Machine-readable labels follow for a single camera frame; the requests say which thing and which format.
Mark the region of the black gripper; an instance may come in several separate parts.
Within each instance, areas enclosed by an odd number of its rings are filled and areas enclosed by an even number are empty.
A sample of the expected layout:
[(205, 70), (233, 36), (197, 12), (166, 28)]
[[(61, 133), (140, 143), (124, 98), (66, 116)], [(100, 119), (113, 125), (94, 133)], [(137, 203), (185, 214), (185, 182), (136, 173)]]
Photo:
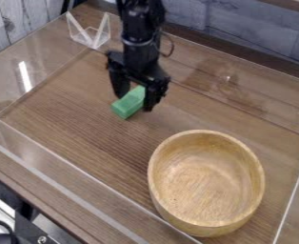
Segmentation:
[(125, 45), (122, 51), (108, 51), (106, 69), (114, 95), (122, 98), (130, 89), (130, 82), (144, 86), (144, 111), (150, 112), (166, 94), (170, 76), (158, 65), (160, 45)]

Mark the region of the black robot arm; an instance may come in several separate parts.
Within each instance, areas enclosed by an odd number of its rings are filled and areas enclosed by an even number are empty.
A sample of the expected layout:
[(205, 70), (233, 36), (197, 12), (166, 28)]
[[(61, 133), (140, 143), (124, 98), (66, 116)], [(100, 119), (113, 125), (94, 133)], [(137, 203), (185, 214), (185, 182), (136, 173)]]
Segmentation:
[(124, 98), (134, 82), (145, 88), (144, 111), (150, 112), (166, 95), (170, 75), (158, 64), (165, 22), (165, 8), (161, 0), (116, 0), (122, 21), (122, 51), (108, 51), (110, 83), (114, 95)]

